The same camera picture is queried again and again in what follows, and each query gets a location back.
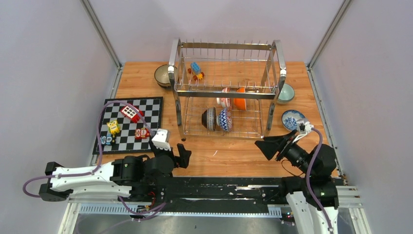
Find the blue floral bowl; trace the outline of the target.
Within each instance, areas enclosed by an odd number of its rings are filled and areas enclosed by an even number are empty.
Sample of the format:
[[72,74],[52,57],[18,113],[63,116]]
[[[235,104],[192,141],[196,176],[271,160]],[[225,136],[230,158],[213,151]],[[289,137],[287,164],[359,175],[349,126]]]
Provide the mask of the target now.
[[297,110],[287,110],[281,116],[283,126],[289,131],[295,130],[297,128],[297,120],[302,118],[305,118],[305,115]]

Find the small celadon green bowl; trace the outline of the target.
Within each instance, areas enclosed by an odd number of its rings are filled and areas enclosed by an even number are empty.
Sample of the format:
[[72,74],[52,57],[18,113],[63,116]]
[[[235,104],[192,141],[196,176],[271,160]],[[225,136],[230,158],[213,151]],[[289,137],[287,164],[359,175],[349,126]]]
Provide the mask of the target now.
[[293,99],[294,98],[290,98],[290,99],[278,98],[277,104],[284,105],[284,104],[290,103]]

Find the large ribbed celadon bowl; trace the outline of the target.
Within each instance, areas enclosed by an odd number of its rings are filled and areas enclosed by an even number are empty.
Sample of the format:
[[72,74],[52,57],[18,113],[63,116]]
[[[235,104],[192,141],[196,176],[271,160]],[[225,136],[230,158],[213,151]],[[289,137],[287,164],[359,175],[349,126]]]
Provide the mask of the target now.
[[290,86],[289,84],[284,84],[283,88],[280,91],[279,97],[278,98],[282,98],[282,99],[290,99],[290,98],[294,98],[295,96],[295,91],[292,88],[292,86]]

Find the steel two-tier dish rack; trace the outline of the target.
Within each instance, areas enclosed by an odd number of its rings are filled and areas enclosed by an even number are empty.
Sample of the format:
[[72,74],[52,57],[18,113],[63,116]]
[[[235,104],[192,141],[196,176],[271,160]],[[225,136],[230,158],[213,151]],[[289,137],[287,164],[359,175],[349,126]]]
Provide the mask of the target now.
[[168,76],[181,140],[270,134],[287,77],[282,42],[174,39]]

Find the brown speckled bowl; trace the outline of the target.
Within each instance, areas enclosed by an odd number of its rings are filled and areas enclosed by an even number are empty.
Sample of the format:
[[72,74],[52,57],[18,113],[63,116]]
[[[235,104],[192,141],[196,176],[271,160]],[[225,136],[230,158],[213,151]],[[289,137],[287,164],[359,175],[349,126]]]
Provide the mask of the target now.
[[159,66],[154,72],[154,78],[156,82],[168,83],[169,82],[169,65],[164,64],[164,65]]

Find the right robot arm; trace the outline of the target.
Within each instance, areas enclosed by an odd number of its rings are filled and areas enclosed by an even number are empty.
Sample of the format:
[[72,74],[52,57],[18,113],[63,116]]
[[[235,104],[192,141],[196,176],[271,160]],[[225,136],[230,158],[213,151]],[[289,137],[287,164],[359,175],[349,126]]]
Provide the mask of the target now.
[[[318,134],[319,142],[311,152],[307,152],[298,142],[311,132]],[[312,127],[255,141],[267,160],[285,158],[304,174],[303,177],[283,177],[278,190],[280,201],[290,206],[300,234],[338,233],[338,190],[331,177],[337,166],[336,154],[322,140],[321,132]]]

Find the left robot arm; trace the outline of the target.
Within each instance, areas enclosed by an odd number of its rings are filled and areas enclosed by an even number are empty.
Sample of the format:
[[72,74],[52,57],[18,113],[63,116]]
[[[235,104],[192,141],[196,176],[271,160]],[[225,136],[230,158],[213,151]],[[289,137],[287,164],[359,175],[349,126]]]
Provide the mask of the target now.
[[41,184],[39,196],[44,201],[65,201],[69,196],[115,196],[125,201],[145,201],[158,196],[157,183],[172,178],[175,168],[187,168],[192,155],[183,144],[161,149],[149,142],[154,157],[126,156],[123,159],[94,167],[65,168],[56,162],[47,163],[47,182]]

